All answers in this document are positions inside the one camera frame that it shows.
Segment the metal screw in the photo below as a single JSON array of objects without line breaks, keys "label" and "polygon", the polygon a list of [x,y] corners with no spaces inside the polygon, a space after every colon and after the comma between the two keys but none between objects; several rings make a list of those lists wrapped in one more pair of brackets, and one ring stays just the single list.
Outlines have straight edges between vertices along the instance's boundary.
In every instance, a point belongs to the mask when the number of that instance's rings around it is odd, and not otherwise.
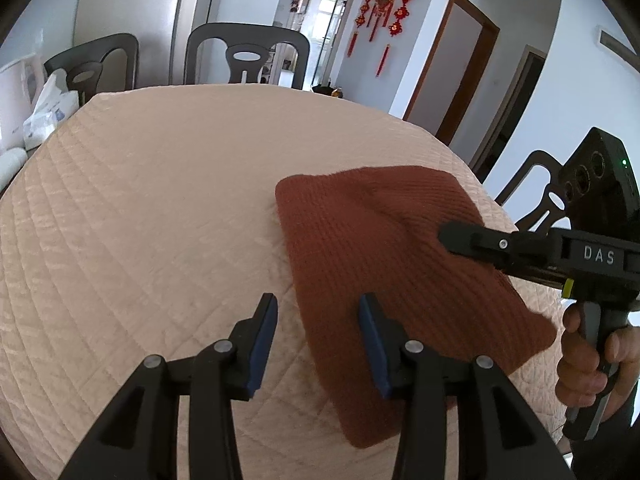
[{"label": "metal screw", "polygon": [[494,367],[494,360],[486,355],[481,355],[476,359],[476,363],[478,363],[479,367],[484,368],[485,370],[490,370]]},{"label": "metal screw", "polygon": [[411,341],[404,343],[404,348],[411,354],[419,354],[424,350],[424,345],[420,341],[411,339]]},{"label": "metal screw", "polygon": [[162,358],[159,355],[153,354],[146,356],[142,362],[145,368],[158,368],[162,362]]},{"label": "metal screw", "polygon": [[216,341],[213,343],[213,349],[219,354],[226,354],[227,352],[231,352],[231,349],[234,347],[234,344],[229,341],[229,339],[221,339],[220,341]]}]

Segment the human hand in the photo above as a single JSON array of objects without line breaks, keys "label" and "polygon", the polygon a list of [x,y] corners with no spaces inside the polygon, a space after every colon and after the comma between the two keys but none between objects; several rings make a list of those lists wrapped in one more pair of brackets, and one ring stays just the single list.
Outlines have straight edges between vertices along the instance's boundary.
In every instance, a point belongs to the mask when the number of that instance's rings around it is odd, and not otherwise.
[{"label": "human hand", "polygon": [[[578,333],[580,312],[577,304],[565,311],[562,323],[566,330],[562,334],[556,396],[569,408],[587,408],[607,386],[607,377],[597,371],[598,352]],[[622,407],[638,382],[640,328],[631,326],[611,334],[605,345],[605,358],[610,363],[620,363],[620,374],[604,411],[603,422]]]}]

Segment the gripper handle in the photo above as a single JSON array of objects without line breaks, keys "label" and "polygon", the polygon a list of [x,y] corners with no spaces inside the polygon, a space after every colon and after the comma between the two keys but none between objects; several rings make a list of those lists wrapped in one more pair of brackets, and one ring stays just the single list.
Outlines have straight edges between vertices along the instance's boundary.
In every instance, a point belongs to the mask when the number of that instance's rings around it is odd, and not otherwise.
[{"label": "gripper handle", "polygon": [[609,402],[609,396],[618,379],[618,364],[609,363],[604,358],[607,338],[628,325],[629,313],[624,310],[602,308],[597,303],[580,304],[580,335],[600,354],[598,370],[609,378],[604,391],[596,396],[596,401],[588,408],[566,410],[564,436],[569,440],[592,440],[598,433],[602,415]]}]

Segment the chair backrest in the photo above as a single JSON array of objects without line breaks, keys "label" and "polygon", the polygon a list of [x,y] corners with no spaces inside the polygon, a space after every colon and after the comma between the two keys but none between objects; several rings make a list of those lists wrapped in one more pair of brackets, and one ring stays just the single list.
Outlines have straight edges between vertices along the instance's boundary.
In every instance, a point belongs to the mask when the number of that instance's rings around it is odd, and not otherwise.
[{"label": "chair backrest", "polygon": [[[241,83],[246,72],[247,83],[257,83],[260,69],[269,60],[269,51],[278,43],[287,43],[298,51],[298,61],[293,75],[292,88],[302,90],[306,65],[309,60],[309,40],[299,32],[288,28],[252,25],[250,23],[205,23],[196,28],[187,41],[184,64],[184,83],[196,83],[198,47],[205,40],[219,39],[226,43],[226,62],[231,70],[230,83]],[[247,61],[236,59],[240,52],[251,52],[260,59]]]},{"label": "chair backrest", "polygon": [[536,166],[541,166],[549,172],[549,183],[545,187],[540,204],[538,204],[531,213],[518,220],[516,222],[516,227],[519,231],[529,231],[538,222],[540,222],[541,219],[543,219],[540,225],[536,228],[536,232],[546,234],[553,224],[566,216],[564,208],[559,208],[551,198],[551,194],[554,194],[564,203],[564,200],[562,199],[564,197],[564,188],[560,185],[559,181],[559,173],[560,170],[562,170],[562,164],[547,152],[536,150],[531,153],[513,178],[496,197],[495,201],[499,206],[503,206],[509,197],[520,187],[520,184],[523,183],[529,172]]},{"label": "chair backrest", "polygon": [[[105,58],[118,49],[124,50],[127,55],[125,90],[133,90],[136,87],[140,47],[138,39],[132,34],[112,34],[80,44],[52,57],[44,67],[49,75],[59,68],[65,69],[66,84],[70,90],[78,90],[80,105],[83,105],[97,93]],[[85,72],[92,74],[76,82],[75,78]]]}]

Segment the table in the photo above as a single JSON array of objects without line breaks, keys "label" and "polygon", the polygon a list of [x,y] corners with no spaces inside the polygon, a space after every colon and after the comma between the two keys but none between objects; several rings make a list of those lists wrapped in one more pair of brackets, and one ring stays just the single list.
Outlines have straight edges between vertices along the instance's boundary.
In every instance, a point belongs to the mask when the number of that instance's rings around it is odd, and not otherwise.
[{"label": "table", "polygon": [[[377,110],[273,85],[92,99],[0,201],[0,427],[30,471],[57,476],[145,355],[197,353],[269,291],[280,321],[263,388],[234,406],[245,478],[391,478],[397,439],[348,446],[318,384],[274,188],[297,173],[399,164],[449,171],[488,227],[514,229],[448,148]],[[554,292],[514,283],[559,326]],[[550,431],[563,422],[559,352],[512,377]],[[180,452],[184,465],[183,438]]]}]

